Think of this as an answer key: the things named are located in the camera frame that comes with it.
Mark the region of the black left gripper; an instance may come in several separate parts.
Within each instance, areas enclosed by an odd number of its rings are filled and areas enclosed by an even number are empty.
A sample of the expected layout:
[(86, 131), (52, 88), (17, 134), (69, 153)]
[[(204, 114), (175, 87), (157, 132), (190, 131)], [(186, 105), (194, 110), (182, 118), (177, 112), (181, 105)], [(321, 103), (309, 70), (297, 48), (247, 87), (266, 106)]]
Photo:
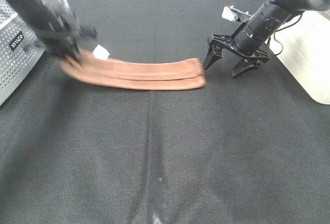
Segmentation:
[(74, 14), (43, 14), (38, 17), (38, 39), (51, 54), (66, 54), (80, 62), (79, 42), (96, 37), (95, 27), (80, 24)]

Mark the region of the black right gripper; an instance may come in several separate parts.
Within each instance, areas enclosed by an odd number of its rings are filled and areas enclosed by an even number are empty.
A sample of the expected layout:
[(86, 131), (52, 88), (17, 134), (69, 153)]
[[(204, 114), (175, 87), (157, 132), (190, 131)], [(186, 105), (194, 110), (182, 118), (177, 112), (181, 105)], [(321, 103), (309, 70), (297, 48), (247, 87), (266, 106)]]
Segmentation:
[(243, 39), (243, 43), (237, 43), (233, 35), (216, 34), (211, 34), (207, 41), (209, 49), (203, 62), (204, 70), (207, 70), (216, 61), (223, 58), (223, 49), (242, 58), (232, 69), (232, 77), (257, 70), (261, 61), (266, 63), (270, 59), (269, 47), (264, 43), (259, 48), (256, 48), (254, 44), (249, 43), (246, 39)]

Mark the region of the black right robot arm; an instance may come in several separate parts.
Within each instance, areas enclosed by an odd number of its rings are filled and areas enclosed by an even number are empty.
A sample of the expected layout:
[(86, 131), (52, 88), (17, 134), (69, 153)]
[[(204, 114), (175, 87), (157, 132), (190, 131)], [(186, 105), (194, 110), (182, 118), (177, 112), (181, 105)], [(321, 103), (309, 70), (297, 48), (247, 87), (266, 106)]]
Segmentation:
[(208, 69), (221, 59), (222, 50), (227, 49), (241, 57), (232, 69), (233, 77), (258, 69), (260, 63), (270, 59), (270, 38), (284, 23), (311, 10), (329, 10), (329, 0), (266, 0), (253, 15), (225, 6), (222, 17), (239, 22), (239, 26), (231, 35), (212, 35), (203, 68)]

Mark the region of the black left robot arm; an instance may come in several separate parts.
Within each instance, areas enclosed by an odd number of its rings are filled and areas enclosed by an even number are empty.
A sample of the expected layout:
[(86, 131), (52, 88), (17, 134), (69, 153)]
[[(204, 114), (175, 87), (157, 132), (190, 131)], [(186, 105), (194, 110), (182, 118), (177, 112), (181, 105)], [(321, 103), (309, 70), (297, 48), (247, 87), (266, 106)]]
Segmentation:
[(6, 0), (46, 49), (58, 57), (81, 60), (78, 42), (96, 38), (94, 27), (82, 26), (68, 0)]

